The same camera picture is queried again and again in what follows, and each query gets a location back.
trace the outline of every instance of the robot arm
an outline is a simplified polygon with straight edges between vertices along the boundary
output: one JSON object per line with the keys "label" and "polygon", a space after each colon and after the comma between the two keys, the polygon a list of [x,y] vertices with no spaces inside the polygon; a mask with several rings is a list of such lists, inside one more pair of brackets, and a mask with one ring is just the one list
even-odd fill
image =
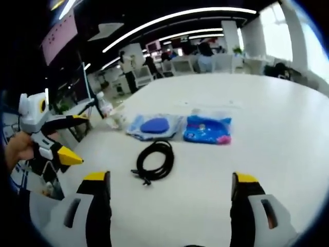
{"label": "robot arm", "polygon": [[233,174],[231,200],[230,247],[288,246],[296,238],[288,210],[253,176]]}
{"label": "robot arm", "polygon": [[81,116],[52,116],[46,103],[45,93],[27,97],[22,94],[20,98],[19,113],[21,130],[31,135],[34,142],[34,157],[42,156],[54,164],[60,164],[65,172],[69,166],[81,164],[83,160],[70,149],[59,142],[47,137],[58,129],[66,129],[88,121]]}

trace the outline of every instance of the desk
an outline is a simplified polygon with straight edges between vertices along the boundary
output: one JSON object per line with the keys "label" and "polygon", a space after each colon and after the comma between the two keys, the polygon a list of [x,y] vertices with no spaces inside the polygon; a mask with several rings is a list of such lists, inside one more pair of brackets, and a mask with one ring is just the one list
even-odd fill
{"label": "desk", "polygon": [[[231,175],[250,173],[290,211],[296,231],[308,227],[329,184],[329,99],[286,80],[242,74],[202,74],[156,80],[123,104],[136,113],[188,114],[193,104],[234,102],[232,143],[172,142],[175,164],[143,187],[130,173],[149,145],[102,124],[75,151],[84,164],[59,175],[64,193],[92,171],[111,171],[113,246],[229,246]],[[161,154],[145,161],[158,166]]]}

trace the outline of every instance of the coiled cable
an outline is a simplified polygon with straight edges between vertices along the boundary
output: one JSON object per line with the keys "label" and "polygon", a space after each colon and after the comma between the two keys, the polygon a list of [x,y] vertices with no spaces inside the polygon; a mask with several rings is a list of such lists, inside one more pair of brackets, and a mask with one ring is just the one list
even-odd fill
{"label": "coiled cable", "polygon": [[[145,170],[143,167],[144,160],[151,153],[160,152],[166,156],[162,166],[155,170]],[[174,165],[174,152],[170,143],[166,140],[157,140],[145,148],[137,158],[137,170],[131,170],[133,174],[138,175],[144,180],[143,185],[150,185],[151,181],[165,178],[172,170]]]}

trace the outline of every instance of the human hand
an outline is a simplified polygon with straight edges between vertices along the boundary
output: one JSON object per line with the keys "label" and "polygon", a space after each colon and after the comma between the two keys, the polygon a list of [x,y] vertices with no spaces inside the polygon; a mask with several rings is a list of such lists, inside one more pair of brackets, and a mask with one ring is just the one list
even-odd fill
{"label": "human hand", "polygon": [[12,137],[5,149],[6,164],[11,172],[16,163],[34,158],[31,136],[21,131]]}

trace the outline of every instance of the led light strip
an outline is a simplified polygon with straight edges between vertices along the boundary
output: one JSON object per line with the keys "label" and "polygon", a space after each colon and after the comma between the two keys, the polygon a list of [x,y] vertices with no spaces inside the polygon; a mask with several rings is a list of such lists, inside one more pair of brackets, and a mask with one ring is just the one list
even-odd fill
{"label": "led light strip", "polygon": [[45,88],[45,94],[46,94],[46,105],[49,105],[49,90],[48,90],[48,88]]}
{"label": "led light strip", "polygon": [[105,68],[109,67],[111,64],[115,63],[116,61],[118,61],[120,59],[120,57],[117,57],[116,59],[113,59],[110,63],[105,64],[102,67],[102,70],[104,70]]}
{"label": "led light strip", "polygon": [[181,32],[181,33],[177,33],[177,34],[170,35],[170,36],[167,36],[167,37],[163,37],[163,38],[159,39],[159,41],[168,40],[168,39],[172,39],[172,38],[175,38],[175,37],[188,35],[188,34],[193,34],[193,33],[198,33],[198,32],[216,32],[216,31],[223,31],[223,29],[222,28],[208,28],[208,29],[199,29],[199,30],[188,31],[188,32]]}
{"label": "led light strip", "polygon": [[84,70],[87,70],[89,67],[91,66],[91,64],[87,64],[85,67],[84,67]]}
{"label": "led light strip", "polygon": [[72,8],[73,4],[76,2],[76,0],[68,0],[67,4],[65,5],[59,19],[63,18],[64,15],[66,15],[70,9]]}
{"label": "led light strip", "polygon": [[244,13],[250,13],[250,14],[256,14],[256,11],[254,10],[250,10],[250,9],[243,9],[243,8],[234,8],[234,7],[209,7],[209,8],[198,8],[198,9],[190,9],[190,10],[185,10],[185,11],[181,11],[181,12],[177,12],[174,14],[169,14],[163,17],[160,17],[158,19],[155,19],[153,21],[147,22],[144,25],[141,25],[133,30],[131,30],[130,32],[126,33],[125,35],[121,36],[120,38],[118,38],[116,41],[114,41],[113,43],[111,43],[108,47],[106,47],[103,50],[103,53],[107,52],[108,50],[110,50],[113,46],[115,46],[116,44],[118,44],[119,42],[121,42],[122,40],[128,38],[129,36],[133,35],[134,33],[149,27],[153,24],[168,20],[170,18],[174,18],[177,16],[181,16],[181,15],[185,15],[185,14],[192,14],[192,13],[200,13],[200,12],[207,12],[207,11],[235,11],[235,12],[244,12]]}
{"label": "led light strip", "polygon": [[190,36],[189,40],[200,39],[200,38],[210,38],[210,37],[224,37],[224,34],[218,33],[218,34],[204,34],[204,35]]}

